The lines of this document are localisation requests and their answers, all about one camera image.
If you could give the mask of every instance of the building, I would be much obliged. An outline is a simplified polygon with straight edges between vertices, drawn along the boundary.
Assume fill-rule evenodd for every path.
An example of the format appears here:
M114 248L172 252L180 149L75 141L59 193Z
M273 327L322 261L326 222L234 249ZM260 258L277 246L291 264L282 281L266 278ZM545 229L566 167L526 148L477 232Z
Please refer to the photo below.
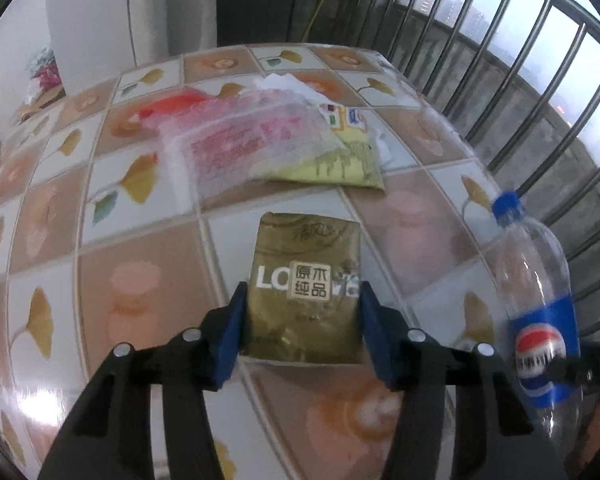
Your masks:
M480 43L489 28L489 22L485 20L484 13L480 12L475 7L471 7L464 19L464 23L460 28L460 32L466 37Z
M422 12L423 14L429 14L431 7L433 6L434 0L416 0L414 10Z
M449 27L453 27L460 15L460 9L462 9L462 2L457 0L442 0L436 19Z

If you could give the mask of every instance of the sticker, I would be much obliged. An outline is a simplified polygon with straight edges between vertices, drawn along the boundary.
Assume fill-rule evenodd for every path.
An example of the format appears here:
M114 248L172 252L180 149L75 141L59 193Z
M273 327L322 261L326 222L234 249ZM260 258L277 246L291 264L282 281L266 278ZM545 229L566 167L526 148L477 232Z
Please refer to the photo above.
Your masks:
M347 124L352 128L364 129L365 123L360 119L357 108L347 108Z
M322 105L319 110L331 128L335 130L341 128L339 107L334 105Z
M331 266L308 262L291 262L288 296L295 300L329 301Z

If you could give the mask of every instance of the table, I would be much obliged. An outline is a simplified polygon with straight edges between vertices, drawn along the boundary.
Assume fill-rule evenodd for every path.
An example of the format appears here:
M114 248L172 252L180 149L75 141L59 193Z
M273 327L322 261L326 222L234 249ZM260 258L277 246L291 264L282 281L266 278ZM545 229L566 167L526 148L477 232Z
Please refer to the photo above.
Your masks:
M133 115L178 86L226 95L273 71L362 108L392 154L382 167L385 194L254 182L183 205L156 133ZM132 200L121 182L139 160L155 179ZM119 190L117 199L96 210L93 197L106 187ZM11 135L0 160L0 432L15 463L36 477L115 343L163 344L226 304L248 278L258 222L270 210L360 222L362 278L383 304L442 344L501 345L506 316L493 281L500 231L490 213L497 195L453 126L368 50L219 48L135 69L46 108ZM377 478L399 401L368 365L247 358L205 397L227 479ZM157 387L157 478L168 474L160 418Z

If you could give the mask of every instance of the metal screw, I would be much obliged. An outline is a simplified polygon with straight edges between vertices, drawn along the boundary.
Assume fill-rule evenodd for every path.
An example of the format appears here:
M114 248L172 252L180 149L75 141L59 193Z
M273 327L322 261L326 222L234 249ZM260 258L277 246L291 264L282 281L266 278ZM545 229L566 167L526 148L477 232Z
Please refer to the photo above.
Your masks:
M191 343L193 341L197 341L198 339L200 339L202 337L202 333L200 332L200 330L198 330L197 328L187 328L183 333L182 333L182 338L184 339L184 341L186 341L187 343Z
M488 343L480 343L478 345L478 352L480 352L482 355L485 355L487 357L491 357L493 354L495 354L495 350L493 349L493 346L491 346Z
M427 335L422 330L418 330L416 328L409 330L407 332L407 337L414 343L422 343L427 339Z
M113 349L113 355L116 357L124 357L131 352L131 345L129 343L120 343Z

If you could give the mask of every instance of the sky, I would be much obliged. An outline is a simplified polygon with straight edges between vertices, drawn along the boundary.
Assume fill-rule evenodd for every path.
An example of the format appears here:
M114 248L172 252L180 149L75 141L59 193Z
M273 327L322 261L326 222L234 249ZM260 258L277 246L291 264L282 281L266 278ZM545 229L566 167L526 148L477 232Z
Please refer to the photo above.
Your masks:
M595 18L600 16L589 0L575 0ZM500 0L474 0L474 7L490 22ZM494 50L516 57L542 7L542 0L512 0L491 43ZM557 9L552 9L524 66L535 75L530 83L543 92L570 47L578 26ZM588 34L573 64L558 87L552 104L566 108L565 120L574 122L589 102L600 82L600 45ZM600 164L600 105L578 138Z

